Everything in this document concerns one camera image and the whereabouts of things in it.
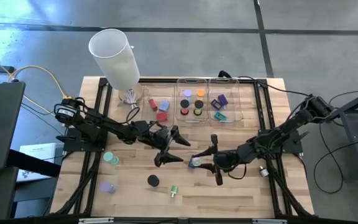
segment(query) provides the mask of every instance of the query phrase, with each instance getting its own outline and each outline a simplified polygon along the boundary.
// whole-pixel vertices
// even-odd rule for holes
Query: red block
[[[159,112],[157,113],[157,121],[167,121],[168,118],[167,118],[167,112]]]
[[[158,107],[157,107],[157,105],[154,103],[154,100],[153,100],[153,99],[149,99],[149,103],[150,103],[150,106],[152,107],[153,111],[157,111]]]

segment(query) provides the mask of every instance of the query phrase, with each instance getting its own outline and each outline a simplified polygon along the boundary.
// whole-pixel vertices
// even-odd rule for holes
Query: white plastic cup
[[[127,36],[117,29],[106,29],[89,41],[89,51],[110,85],[116,90],[135,88],[139,70]]]

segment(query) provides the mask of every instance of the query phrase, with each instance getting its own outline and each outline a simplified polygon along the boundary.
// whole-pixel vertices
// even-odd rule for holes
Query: concrete floor
[[[266,29],[358,30],[358,0],[259,0]],[[258,29],[252,0],[0,0],[0,23],[160,28]],[[95,32],[0,30],[0,62],[16,68],[40,65],[56,74],[65,91],[79,93],[82,77],[102,75],[88,52]],[[267,77],[259,34],[128,32],[140,73],[144,76],[215,77],[220,70],[234,76]],[[285,79],[288,90],[320,95],[326,100],[339,93],[358,90],[358,35],[266,35],[274,77]],[[7,76],[0,74],[0,82]],[[26,70],[19,79],[26,94],[52,109],[60,101],[53,80],[40,70]],[[341,106],[356,95],[333,102]],[[291,107],[302,96],[288,95]],[[45,119],[59,131],[51,116]],[[326,153],[317,125],[304,138],[305,163],[315,213],[326,218],[358,221],[358,181],[345,183],[336,194],[316,187],[313,167]],[[330,124],[323,133],[331,149],[347,144],[344,131]],[[12,148],[23,144],[57,142],[56,131],[22,110]],[[343,168],[351,169],[346,150],[337,153]],[[318,181],[327,190],[339,185],[339,172],[332,159],[318,169]],[[49,182],[42,195],[50,192]],[[31,204],[31,213],[21,207]],[[17,217],[40,215],[45,199],[20,202]]]

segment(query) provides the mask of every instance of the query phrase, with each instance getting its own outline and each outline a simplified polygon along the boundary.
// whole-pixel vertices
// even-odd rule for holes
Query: black disc
[[[150,175],[149,178],[147,178],[147,183],[149,183],[153,187],[156,187],[160,183],[160,180],[156,175]]]
[[[187,107],[189,107],[189,101],[188,101],[188,100],[182,100],[182,101],[180,102],[180,106],[181,106],[182,108],[187,108]]]
[[[201,109],[204,106],[204,102],[202,102],[201,100],[196,100],[194,102],[194,106],[198,109]]]

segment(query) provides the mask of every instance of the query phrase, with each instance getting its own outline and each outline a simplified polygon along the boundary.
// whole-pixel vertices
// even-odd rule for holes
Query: wooden table
[[[88,106],[93,106],[100,77],[84,77],[80,95]],[[281,78],[268,78],[268,83],[285,89]],[[152,83],[144,84],[153,88]],[[287,94],[269,88],[276,125],[281,124],[290,112]],[[212,173],[204,169],[189,169],[187,164],[192,154],[199,153],[211,145],[211,134],[217,134],[219,150],[235,149],[246,139],[257,134],[259,127],[254,89],[249,85],[240,85],[241,108],[244,115],[242,121],[235,126],[210,126],[208,124],[189,128],[179,126],[181,135],[191,147],[173,143],[170,153],[183,158],[184,162],[175,162],[154,166],[153,159],[158,152],[139,142],[127,145],[113,134],[109,134],[106,151],[111,151],[120,158],[116,166],[101,161],[98,181],[94,195],[92,216],[97,217],[220,217],[220,218],[268,218],[273,217],[272,199],[269,180],[259,174],[259,165],[263,160],[254,160],[247,165],[247,175],[242,180],[234,180],[223,174],[223,185],[217,186]],[[261,92],[264,114],[265,99]],[[116,90],[113,90],[109,108],[109,117],[117,121],[124,120],[118,115],[120,106]],[[74,152],[64,160],[58,179],[51,212],[57,211],[69,199],[78,185],[83,152]],[[283,164],[287,184],[294,196],[313,213],[308,183],[303,166],[297,157],[283,155]],[[242,166],[231,174],[241,176]],[[158,187],[147,184],[150,174],[160,179]],[[101,182],[109,181],[117,184],[115,194],[103,193],[99,190]],[[171,198],[172,185],[179,187],[178,194]],[[88,187],[85,188],[81,210],[86,205]],[[280,188],[277,186],[280,208],[285,212]]]

